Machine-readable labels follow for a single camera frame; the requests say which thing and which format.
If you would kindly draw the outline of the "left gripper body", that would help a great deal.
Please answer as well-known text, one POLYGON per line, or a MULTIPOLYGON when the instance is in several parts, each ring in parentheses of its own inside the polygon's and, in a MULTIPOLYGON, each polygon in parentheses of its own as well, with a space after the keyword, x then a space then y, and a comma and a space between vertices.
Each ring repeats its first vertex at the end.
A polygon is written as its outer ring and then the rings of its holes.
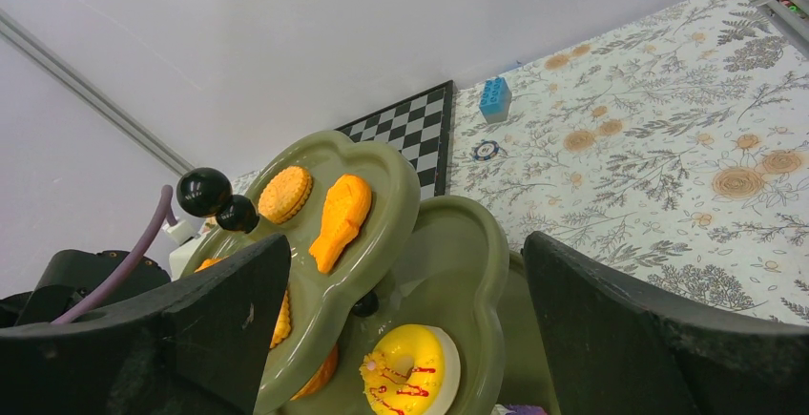
MULTIPOLYGON (((55 320, 89 296, 128 255, 123 250, 89 253, 70 249, 56 253, 33 290, 1 300, 1 326, 55 320)), ((170 276, 163 268, 143 257, 101 304, 125 301, 169 281, 170 276)))

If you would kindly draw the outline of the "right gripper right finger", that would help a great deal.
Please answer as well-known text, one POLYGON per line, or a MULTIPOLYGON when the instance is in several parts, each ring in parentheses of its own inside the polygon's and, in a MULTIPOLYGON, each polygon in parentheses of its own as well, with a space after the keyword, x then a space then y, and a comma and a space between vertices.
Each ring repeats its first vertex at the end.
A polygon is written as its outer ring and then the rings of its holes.
POLYGON ((565 414, 804 414, 808 330, 691 301, 541 232, 522 255, 565 414))

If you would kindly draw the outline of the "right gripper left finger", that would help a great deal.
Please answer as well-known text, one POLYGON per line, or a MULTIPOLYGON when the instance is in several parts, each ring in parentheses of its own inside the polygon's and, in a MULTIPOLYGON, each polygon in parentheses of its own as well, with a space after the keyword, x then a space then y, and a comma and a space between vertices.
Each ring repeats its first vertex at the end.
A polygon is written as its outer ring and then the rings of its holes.
POLYGON ((1 332, 5 414, 249 414, 291 267, 281 234, 76 322, 1 332))

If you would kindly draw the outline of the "orange fish pastry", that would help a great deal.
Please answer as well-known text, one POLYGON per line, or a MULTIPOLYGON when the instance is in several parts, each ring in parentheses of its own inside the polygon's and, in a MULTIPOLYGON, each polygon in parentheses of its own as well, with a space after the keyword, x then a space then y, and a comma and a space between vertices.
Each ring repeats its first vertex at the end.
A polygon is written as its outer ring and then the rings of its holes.
POLYGON ((222 258, 211 258, 211 259, 205 259, 205 260, 204 260, 204 261, 203 261, 203 262, 202 262, 202 263, 199 265, 199 267, 198 267, 198 268, 195 270, 195 272, 199 272, 199 271, 205 270, 205 269, 207 269, 207 268, 209 268, 209 267, 211 267, 211 266, 213 266, 213 265, 217 264, 217 263, 218 263, 218 262, 220 262, 220 261, 222 261, 222 258))

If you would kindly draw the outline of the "square orange cracker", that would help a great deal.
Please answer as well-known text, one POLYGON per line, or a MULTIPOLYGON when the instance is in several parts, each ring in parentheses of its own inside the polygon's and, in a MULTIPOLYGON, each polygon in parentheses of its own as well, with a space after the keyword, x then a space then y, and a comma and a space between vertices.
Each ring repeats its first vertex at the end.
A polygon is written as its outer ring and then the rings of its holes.
POLYGON ((289 301, 289 291, 286 290, 283 295, 280 312, 276 321, 274 333, 271 339, 270 348, 273 349, 283 342, 291 333, 291 309, 289 301))

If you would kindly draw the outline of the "kiwi purple cake slice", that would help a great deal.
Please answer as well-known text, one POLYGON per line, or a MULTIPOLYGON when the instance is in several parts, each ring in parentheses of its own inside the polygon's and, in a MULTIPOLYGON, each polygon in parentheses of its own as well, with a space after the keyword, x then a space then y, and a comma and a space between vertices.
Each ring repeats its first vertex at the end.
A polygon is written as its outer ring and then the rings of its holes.
POLYGON ((537 405, 503 405, 502 408, 510 415, 547 415, 547 411, 537 405))

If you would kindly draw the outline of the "orange round bun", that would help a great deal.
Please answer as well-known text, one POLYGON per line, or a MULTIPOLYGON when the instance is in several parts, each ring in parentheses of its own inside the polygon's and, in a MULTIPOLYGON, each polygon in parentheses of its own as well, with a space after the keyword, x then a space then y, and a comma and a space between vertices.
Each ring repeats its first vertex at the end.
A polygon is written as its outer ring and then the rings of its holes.
POLYGON ((325 361, 307 383, 290 398, 291 401, 310 396, 320 391, 331 380, 339 362, 339 347, 335 344, 325 361))

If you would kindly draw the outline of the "round waffle biscuit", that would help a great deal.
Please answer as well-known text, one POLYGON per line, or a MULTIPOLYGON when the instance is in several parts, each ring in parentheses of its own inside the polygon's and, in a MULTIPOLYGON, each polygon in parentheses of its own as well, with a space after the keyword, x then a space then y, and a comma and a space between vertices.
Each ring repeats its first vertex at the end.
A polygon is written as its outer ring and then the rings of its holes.
POLYGON ((275 175, 259 196, 258 211, 275 224, 296 215, 311 193, 313 179, 301 166, 289 166, 275 175))

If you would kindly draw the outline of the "yellow fruit tart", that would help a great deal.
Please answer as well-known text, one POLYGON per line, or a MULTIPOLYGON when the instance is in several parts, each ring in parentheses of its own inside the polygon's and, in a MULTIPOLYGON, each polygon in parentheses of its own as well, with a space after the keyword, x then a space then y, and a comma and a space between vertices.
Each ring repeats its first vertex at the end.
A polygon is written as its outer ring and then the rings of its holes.
POLYGON ((443 329, 404 324, 363 357, 363 394, 380 415, 445 415, 459 391, 460 354, 443 329))

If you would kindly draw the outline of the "green three-tier serving stand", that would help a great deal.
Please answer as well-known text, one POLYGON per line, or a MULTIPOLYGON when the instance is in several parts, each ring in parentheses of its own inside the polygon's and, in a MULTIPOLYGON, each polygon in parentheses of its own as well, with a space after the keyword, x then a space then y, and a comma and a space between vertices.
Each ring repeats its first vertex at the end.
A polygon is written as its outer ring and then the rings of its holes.
POLYGON ((314 182, 292 219, 261 220, 251 234, 215 229, 184 270, 191 275, 205 259, 231 256, 275 233, 287 237, 292 332, 267 355, 256 413, 369 413, 363 357, 409 323, 443 329, 458 348, 462 375, 450 413, 490 414, 497 405, 559 412, 524 264, 484 206, 466 197, 421 199, 414 168, 395 148, 336 131, 293 143, 252 182, 247 197, 257 201, 292 165, 314 182), (326 192, 345 174, 368 182, 372 206, 358 237, 324 274, 308 250, 321 228, 326 192), (339 362, 328 384, 291 401, 335 344, 339 362))

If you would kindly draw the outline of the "orange round pastry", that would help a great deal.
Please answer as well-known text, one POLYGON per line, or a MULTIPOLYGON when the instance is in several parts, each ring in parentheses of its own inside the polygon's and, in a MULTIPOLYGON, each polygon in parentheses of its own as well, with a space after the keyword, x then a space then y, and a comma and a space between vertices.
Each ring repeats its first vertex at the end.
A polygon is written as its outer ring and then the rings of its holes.
POLYGON ((328 189, 322 209, 321 230, 309 247, 309 254, 321 273, 328 274, 345 246, 358 236, 371 203, 371 188, 359 176, 340 176, 328 189))

